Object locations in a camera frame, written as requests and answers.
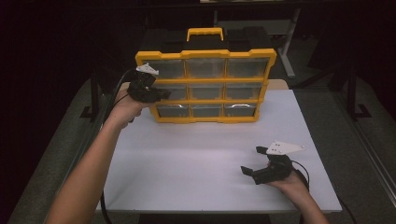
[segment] dark background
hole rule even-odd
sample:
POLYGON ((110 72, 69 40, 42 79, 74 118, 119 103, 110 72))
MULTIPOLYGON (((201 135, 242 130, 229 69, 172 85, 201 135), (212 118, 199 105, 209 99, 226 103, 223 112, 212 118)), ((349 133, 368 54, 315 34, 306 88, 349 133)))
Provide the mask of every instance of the dark background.
MULTIPOLYGON (((92 73, 109 91, 124 71, 135 67, 134 54, 145 29, 211 25, 211 8, 133 10, 156 2, 0 3, 0 223, 7 222, 64 112, 92 73)), ((353 61, 358 75, 372 85, 396 118, 392 2, 336 2, 303 7, 294 38, 319 39, 312 67, 325 69, 340 58, 353 61)), ((292 7, 225 7, 219 16, 223 20, 290 17, 292 7)))

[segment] yellow storage organizer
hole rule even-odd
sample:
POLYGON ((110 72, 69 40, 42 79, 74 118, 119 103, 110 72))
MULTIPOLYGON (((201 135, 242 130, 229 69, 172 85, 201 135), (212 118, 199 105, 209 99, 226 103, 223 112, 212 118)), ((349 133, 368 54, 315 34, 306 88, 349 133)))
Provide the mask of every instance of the yellow storage organizer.
POLYGON ((172 92, 150 109, 158 122, 237 123, 259 118, 276 51, 261 27, 148 30, 135 59, 159 70, 154 86, 172 92))

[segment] floor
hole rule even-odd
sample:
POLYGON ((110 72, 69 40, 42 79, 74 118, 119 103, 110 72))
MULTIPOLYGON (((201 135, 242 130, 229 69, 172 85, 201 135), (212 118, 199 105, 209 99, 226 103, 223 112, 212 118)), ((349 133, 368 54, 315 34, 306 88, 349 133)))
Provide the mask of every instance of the floor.
MULTIPOLYGON (((273 67, 270 78, 282 78, 293 85, 319 72, 306 66, 316 43, 314 38, 293 40, 288 55, 296 78, 286 77, 280 60, 273 67)), ((385 167, 389 176, 396 179, 393 159, 396 158, 396 122, 375 99, 370 86, 360 79, 357 104, 365 105, 372 117, 352 121, 345 110, 346 91, 327 89, 331 77, 328 75, 305 89, 294 91, 318 153, 335 192, 357 223, 394 223, 396 203, 389 197, 392 196, 386 188, 389 182, 384 181, 384 173, 378 170, 384 171, 385 167)), ((89 103, 90 85, 87 81, 69 106, 9 223, 40 223, 45 219, 53 195, 71 165, 78 160, 80 149, 90 143, 92 134, 99 128, 79 117, 89 103)), ((139 219, 138 214, 120 212, 110 212, 109 216, 114 223, 138 223, 139 219)), ((352 223, 346 209, 326 216, 331 223, 352 223)), ((299 214, 270 215, 270 218, 272 223, 297 223, 299 214)), ((92 223, 105 221, 97 213, 92 223)))

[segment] plastic drawer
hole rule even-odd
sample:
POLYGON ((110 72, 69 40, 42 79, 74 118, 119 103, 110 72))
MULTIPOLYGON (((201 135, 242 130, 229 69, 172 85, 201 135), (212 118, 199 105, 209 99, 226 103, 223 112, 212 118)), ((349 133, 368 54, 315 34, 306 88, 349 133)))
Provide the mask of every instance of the plastic drawer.
POLYGON ((189 116, 188 105, 157 105, 160 118, 186 118, 189 116))
POLYGON ((258 99, 261 89, 260 82, 226 83, 226 99, 258 99))
POLYGON ((195 118, 210 118, 221 116, 221 105, 191 105, 192 116, 195 118))
POLYGON ((160 71, 160 74, 156 78, 162 79, 184 77, 183 60, 145 60, 143 63, 148 63, 152 68, 160 71))
POLYGON ((194 58, 186 60, 188 77, 224 77, 225 59, 221 58, 194 58))
POLYGON ((227 77, 262 77, 268 58, 228 59, 227 77))
POLYGON ((169 100, 186 100, 187 99, 187 88, 186 84, 154 84, 154 87, 158 89, 166 89, 171 92, 169 100))
POLYGON ((226 104, 224 116, 226 117, 253 117, 256 104, 226 104))
POLYGON ((216 100, 222 98, 222 83, 189 84, 190 99, 193 100, 216 100))

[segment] forearm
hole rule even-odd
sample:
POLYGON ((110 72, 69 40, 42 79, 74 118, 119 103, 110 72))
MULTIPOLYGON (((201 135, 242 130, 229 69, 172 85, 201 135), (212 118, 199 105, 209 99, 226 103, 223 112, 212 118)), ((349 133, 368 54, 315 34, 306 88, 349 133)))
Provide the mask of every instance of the forearm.
POLYGON ((294 206, 301 212, 306 224, 328 224, 329 221, 323 215, 318 204, 309 192, 299 192, 297 195, 288 195, 294 206))
POLYGON ((106 122, 67 177, 49 211, 48 223, 88 223, 99 202, 121 126, 106 122))

